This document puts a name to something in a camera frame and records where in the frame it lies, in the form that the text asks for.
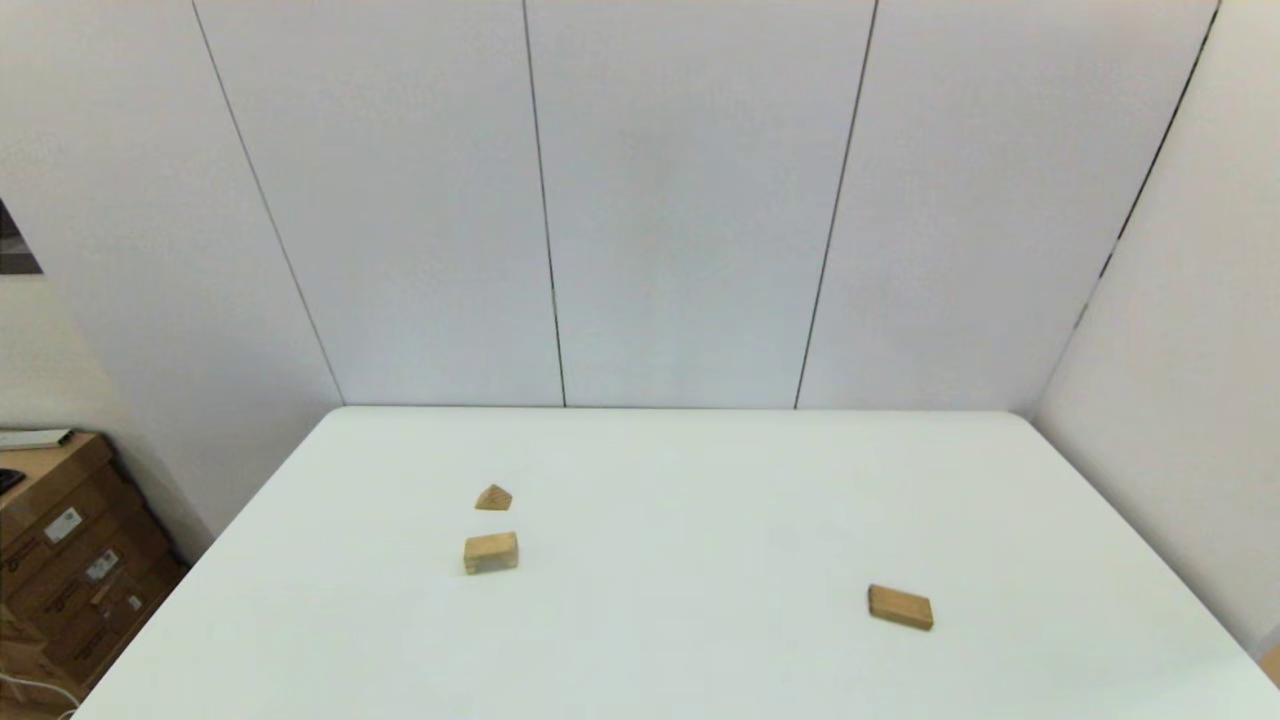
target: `white table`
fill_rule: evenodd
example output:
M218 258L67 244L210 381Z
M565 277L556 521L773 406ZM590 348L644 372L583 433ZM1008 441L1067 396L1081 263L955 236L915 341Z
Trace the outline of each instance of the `white table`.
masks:
M508 512L472 510L498 483ZM520 568L468 577L468 536ZM867 585L927 594L929 633ZM1005 414L349 407L77 720L1276 720L1280 693Z

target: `cardboard box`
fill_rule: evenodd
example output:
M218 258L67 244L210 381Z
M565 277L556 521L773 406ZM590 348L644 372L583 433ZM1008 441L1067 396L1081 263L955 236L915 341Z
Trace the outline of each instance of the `cardboard box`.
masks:
M0 550L0 598L9 597L84 528L122 502L129 486L108 462Z
M45 641L93 598L116 570L142 577L169 548L169 539L132 492L0 605L0 638Z
M0 451L0 468L27 474L0 496L0 550L110 459L111 448L97 433L74 433L67 445L49 450Z
M65 633L47 643L0 641L0 667L10 675L58 685L83 700L111 662L124 651L146 619L186 574L172 555L163 555L140 577L125 570L113 574L102 601L81 609ZM20 702L64 706L51 691L5 683L9 697Z

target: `label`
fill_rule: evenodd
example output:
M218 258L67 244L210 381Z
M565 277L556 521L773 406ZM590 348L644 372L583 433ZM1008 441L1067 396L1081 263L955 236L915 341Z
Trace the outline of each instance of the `label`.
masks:
M72 530L78 528L83 521L84 519L79 516L79 512L74 507L68 507L65 512L45 528L45 537L52 543L61 542L63 538L72 534Z
M114 550L108 550L88 566L88 570L84 570L84 574L88 575L88 579L96 583L105 578L106 574L111 571L111 568L115 568L115 564L119 561L120 556L116 555Z

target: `wooden prism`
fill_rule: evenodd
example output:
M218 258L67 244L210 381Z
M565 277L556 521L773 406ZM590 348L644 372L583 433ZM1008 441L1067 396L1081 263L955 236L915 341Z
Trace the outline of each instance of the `wooden prism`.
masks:
M489 486L476 500L476 510L506 510L511 507L511 493L498 486Z
M928 630L933 628L933 606L918 594L872 585L867 591L872 615L881 620Z
M516 533L467 538L467 546L462 551L462 564L467 568L467 575L507 570L520 565Z

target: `white partition wall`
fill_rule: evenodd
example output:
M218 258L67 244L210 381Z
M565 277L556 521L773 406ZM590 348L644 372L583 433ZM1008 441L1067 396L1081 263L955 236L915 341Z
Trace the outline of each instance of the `white partition wall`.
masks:
M570 405L792 405L870 15L529 0Z
M1212 0L882 0L800 407L1027 414Z
M1226 0L1036 427L1258 657L1280 643L1280 4Z
M339 398L189 3L5 3L0 197L220 532Z
M520 0L196 5L347 402L561 405Z
M63 305L47 278L0 275L0 428L106 433L178 553L196 560L212 533Z

